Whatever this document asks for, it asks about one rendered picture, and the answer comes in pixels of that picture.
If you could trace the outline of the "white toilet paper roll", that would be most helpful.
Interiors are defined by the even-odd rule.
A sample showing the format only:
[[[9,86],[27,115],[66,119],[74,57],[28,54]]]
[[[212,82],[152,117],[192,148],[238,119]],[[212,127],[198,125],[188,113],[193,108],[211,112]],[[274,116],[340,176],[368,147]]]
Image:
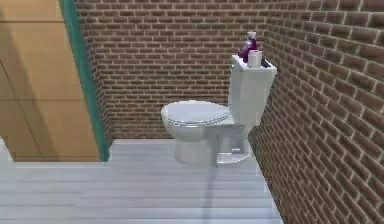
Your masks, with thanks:
[[[263,52],[260,50],[250,50],[248,53],[247,65],[249,68],[259,68],[263,58]]]

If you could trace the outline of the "purple spray bottle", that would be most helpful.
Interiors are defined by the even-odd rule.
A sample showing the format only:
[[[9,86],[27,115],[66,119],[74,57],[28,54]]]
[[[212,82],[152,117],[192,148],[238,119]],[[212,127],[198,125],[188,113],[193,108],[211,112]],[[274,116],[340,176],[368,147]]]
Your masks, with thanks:
[[[248,54],[251,50],[257,49],[257,41],[256,41],[256,31],[248,31],[247,39],[244,43],[243,48],[238,52],[238,56],[243,60],[244,63],[248,62]]]

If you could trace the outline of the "wooden room door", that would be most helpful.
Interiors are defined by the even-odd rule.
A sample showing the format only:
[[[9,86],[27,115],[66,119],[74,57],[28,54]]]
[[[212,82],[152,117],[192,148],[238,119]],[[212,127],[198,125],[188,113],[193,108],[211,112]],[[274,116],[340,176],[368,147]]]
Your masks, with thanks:
[[[74,0],[0,0],[0,139],[14,162],[106,162]]]

